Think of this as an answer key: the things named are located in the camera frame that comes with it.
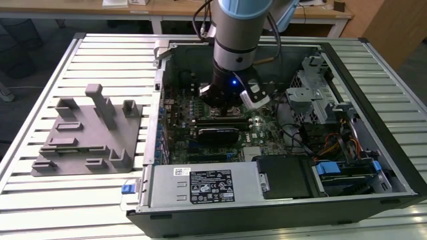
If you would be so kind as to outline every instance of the aluminum extrusion table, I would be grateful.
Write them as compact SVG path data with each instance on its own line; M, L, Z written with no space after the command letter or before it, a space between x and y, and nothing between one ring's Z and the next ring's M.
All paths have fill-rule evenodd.
M0 163L0 235L3 240L147 240L123 211L135 207L122 185L142 176L154 84L163 72L154 66L155 41L195 40L187 35L78 34ZM330 42L417 169L427 180L427 108L371 44L346 38L283 41ZM91 104L87 84L102 84L112 104L143 104L134 171L120 174L32 177L32 163L50 134L60 97ZM354 224L227 233L186 239L426 239L427 205L389 210Z

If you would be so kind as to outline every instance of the warning label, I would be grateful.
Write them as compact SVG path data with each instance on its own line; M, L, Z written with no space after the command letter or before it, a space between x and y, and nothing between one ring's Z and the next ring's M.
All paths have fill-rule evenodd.
M235 201L231 170L190 172L190 201L192 204L214 204Z

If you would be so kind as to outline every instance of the orange wire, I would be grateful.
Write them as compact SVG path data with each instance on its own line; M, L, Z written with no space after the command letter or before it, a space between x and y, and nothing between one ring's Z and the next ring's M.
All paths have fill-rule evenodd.
M359 145L358 141L354 138L350 138L350 141L353 141L354 144L355 144L355 152L358 154L358 158L361 159L361 145Z
M327 148L327 146L329 146L329 139L330 139L330 137L331 136L334 136L334 135L338 135L338 133L330 133L327 136L326 136L326 139L325 139L325 149Z

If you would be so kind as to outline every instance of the floor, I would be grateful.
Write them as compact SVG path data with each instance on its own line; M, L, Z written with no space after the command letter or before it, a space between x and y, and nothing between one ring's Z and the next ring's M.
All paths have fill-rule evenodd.
M66 28L59 28L55 20L48 19L35 19L34 24L44 41L42 48L30 51L38 68L36 73L23 79L11 79L0 72L0 81L8 88L12 88L11 91L15 94L14 102L0 101L0 142L11 142L14 140L75 33L136 34L151 32L150 23L136 21L119 22L115 28L108 27L107 21L104 20L67 20ZM168 27L171 27L171 30L167 32L178 33L176 26ZM398 74L425 104L427 104L427 94L425 94L427 90L426 66L427 44L422 43L398 70ZM0 143L0 159L8 147L8 144Z

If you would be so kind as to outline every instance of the desk leg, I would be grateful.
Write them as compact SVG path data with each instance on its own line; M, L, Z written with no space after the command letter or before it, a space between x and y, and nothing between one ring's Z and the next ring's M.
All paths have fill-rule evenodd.
M150 16L154 34L163 34L162 19L163 19L162 16Z
M66 19L55 19L56 24L59 26L60 29L66 28Z
M0 99L3 99L3 101L6 102L12 102L15 99L12 92L10 91L10 89L7 89L7 87L3 85L2 82L0 82Z
M339 38L342 36L349 19L338 19L335 25L329 32L329 38Z

